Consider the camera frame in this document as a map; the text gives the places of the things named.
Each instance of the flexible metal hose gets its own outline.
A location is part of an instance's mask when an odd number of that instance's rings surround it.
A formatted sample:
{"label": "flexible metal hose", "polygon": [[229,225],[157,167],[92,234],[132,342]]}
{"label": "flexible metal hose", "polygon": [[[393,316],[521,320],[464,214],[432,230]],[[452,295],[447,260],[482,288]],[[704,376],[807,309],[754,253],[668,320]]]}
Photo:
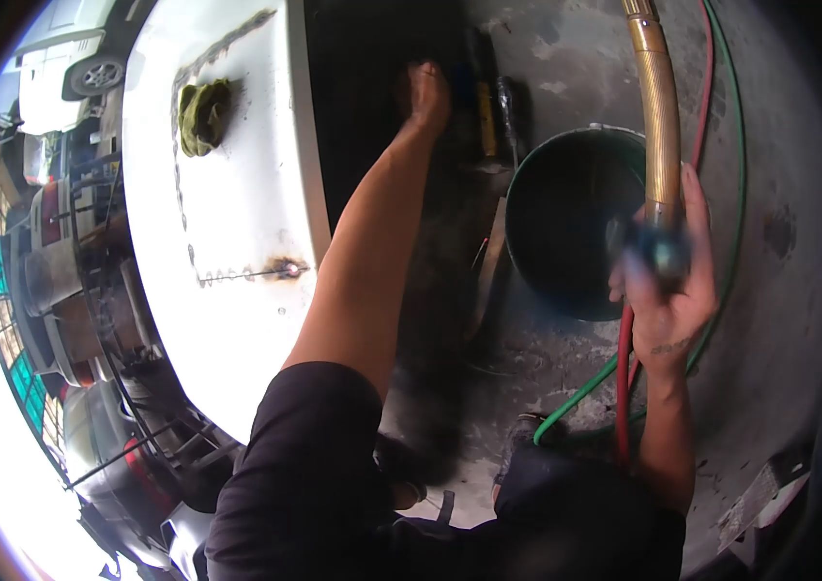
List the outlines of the flexible metal hose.
{"label": "flexible metal hose", "polygon": [[670,53],[650,0],[622,0],[637,58],[646,133],[646,223],[672,229],[680,205],[679,101]]}

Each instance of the shoe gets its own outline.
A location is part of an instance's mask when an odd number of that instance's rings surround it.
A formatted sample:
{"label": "shoe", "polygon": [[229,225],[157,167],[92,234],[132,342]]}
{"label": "shoe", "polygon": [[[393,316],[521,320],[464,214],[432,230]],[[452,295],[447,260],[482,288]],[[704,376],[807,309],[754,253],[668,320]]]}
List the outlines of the shoe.
{"label": "shoe", "polygon": [[[505,475],[511,468],[511,457],[514,456],[514,451],[526,443],[533,443],[533,433],[546,420],[543,415],[538,413],[521,413],[518,418],[514,420],[514,425],[508,431],[508,438],[505,440],[505,448],[501,452],[501,468],[498,474],[492,479],[493,484],[501,484],[505,480]],[[554,424],[547,433],[544,434],[544,441],[552,431],[556,429]]]}

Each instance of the rag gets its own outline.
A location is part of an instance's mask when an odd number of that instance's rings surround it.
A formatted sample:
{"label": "rag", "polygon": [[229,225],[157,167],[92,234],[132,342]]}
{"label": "rag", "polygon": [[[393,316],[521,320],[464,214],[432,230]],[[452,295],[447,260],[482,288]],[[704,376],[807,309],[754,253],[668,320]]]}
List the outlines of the rag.
{"label": "rag", "polygon": [[224,136],[220,116],[230,105],[231,87],[227,79],[200,87],[183,87],[179,97],[179,136],[185,155],[208,155],[220,145]]}

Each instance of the foot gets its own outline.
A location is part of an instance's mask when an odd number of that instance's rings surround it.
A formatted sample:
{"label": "foot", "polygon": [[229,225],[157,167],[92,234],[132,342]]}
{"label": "foot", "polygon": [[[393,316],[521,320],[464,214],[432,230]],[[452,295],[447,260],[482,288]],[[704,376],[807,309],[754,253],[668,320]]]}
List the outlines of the foot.
{"label": "foot", "polygon": [[405,126],[437,138],[450,118],[450,89],[436,63],[409,64],[408,100]]}
{"label": "foot", "polygon": [[[546,418],[543,415],[538,413],[521,413],[518,415],[518,418],[514,420],[514,425],[512,425],[511,429],[508,431],[508,438],[505,441],[505,448],[501,452],[501,468],[498,470],[498,474],[495,475],[495,479],[492,481],[494,483],[492,486],[493,503],[498,498],[498,492],[501,490],[501,483],[505,480],[505,476],[511,468],[511,457],[514,456],[515,450],[520,448],[522,445],[532,443],[533,434],[545,419]],[[554,434],[556,431],[557,425],[553,424],[553,426],[544,434],[544,441],[550,440],[551,437],[555,437]]]}

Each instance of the black tire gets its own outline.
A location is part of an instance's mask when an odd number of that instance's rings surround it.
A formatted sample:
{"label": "black tire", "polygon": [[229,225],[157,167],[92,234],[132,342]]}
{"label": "black tire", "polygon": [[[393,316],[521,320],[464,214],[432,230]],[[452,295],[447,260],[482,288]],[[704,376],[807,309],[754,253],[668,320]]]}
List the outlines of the black tire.
{"label": "black tire", "polygon": [[69,67],[62,98],[81,100],[107,93],[124,82],[126,62],[123,57],[97,54]]}

